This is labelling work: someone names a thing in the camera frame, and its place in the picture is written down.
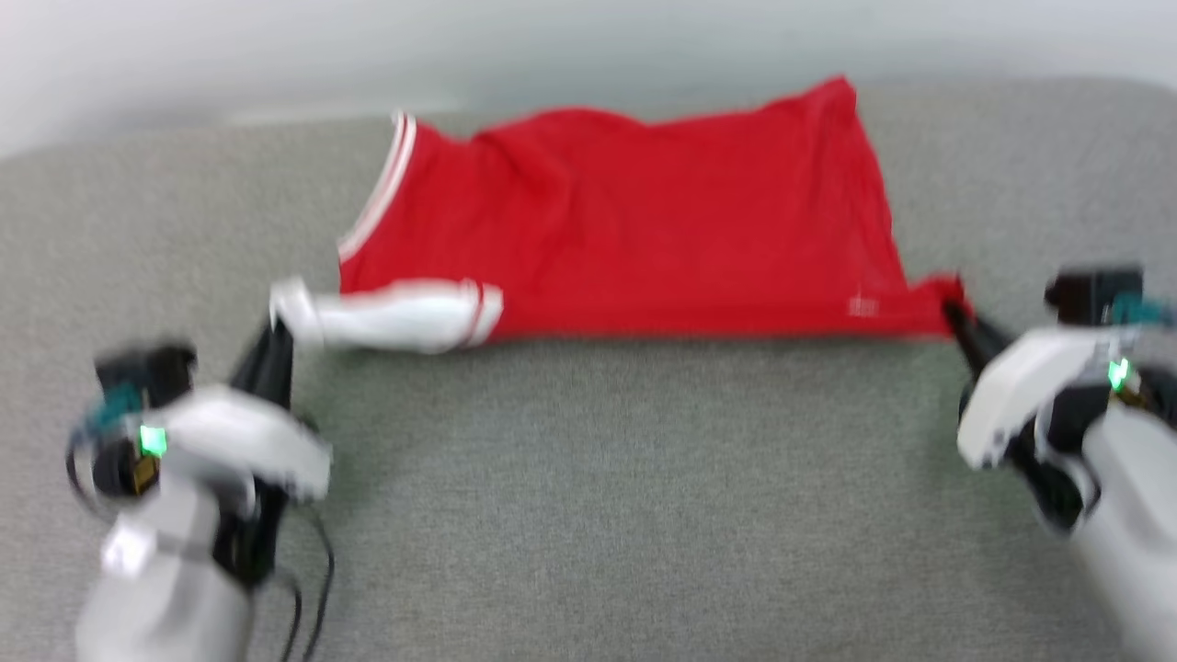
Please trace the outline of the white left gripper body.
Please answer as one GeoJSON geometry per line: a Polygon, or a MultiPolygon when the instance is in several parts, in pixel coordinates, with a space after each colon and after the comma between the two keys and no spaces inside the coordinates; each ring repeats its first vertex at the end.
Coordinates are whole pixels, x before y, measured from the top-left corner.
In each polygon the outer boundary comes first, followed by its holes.
{"type": "Polygon", "coordinates": [[[169,450],[181,449],[241,470],[291,499],[319,502],[330,491],[332,446],[290,410],[227,385],[207,385],[161,409],[169,450]]]}

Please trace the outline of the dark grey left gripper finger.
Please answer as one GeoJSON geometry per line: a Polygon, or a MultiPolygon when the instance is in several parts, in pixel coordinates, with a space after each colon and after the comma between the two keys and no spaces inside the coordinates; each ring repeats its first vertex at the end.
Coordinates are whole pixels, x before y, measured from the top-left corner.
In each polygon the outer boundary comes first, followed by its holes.
{"type": "Polygon", "coordinates": [[[257,338],[235,364],[230,376],[230,386],[239,393],[253,395],[253,397],[266,399],[266,390],[262,384],[262,368],[265,357],[270,352],[270,324],[261,324],[257,331],[257,338]]]}
{"type": "Polygon", "coordinates": [[[268,400],[281,409],[291,409],[291,375],[293,373],[294,339],[282,320],[270,326],[268,400]]]}

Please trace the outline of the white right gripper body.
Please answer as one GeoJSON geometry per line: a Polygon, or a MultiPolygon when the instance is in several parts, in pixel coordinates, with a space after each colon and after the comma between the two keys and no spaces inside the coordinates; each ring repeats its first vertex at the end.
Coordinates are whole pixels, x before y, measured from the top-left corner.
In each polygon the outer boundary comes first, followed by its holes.
{"type": "Polygon", "coordinates": [[[967,466],[1003,462],[1022,428],[1068,388],[1111,386],[1109,368],[1133,347],[1132,326],[1033,327],[985,366],[975,384],[955,444],[967,466]]]}

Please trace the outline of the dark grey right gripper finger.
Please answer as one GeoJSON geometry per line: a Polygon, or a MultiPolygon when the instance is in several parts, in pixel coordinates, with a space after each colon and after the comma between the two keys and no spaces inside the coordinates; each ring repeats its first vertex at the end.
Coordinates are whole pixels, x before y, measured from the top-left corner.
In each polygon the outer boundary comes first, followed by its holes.
{"type": "Polygon", "coordinates": [[[953,336],[966,363],[989,363],[1012,343],[1012,335],[997,327],[983,315],[970,313],[959,302],[953,302],[953,336]]]}
{"type": "Polygon", "coordinates": [[[953,331],[955,344],[966,358],[972,373],[982,373],[998,356],[998,327],[983,317],[970,313],[962,304],[943,304],[944,319],[953,331]]]}

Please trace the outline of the red jersey with white sleeves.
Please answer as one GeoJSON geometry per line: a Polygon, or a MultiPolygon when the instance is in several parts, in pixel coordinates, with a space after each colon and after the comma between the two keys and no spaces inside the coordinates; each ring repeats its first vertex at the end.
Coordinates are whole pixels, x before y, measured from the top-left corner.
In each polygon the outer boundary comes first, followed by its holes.
{"type": "Polygon", "coordinates": [[[907,279],[844,78],[654,124],[546,110],[455,138],[399,110],[392,130],[335,293],[270,289],[300,345],[946,337],[944,306],[971,310],[958,274],[907,279]]]}

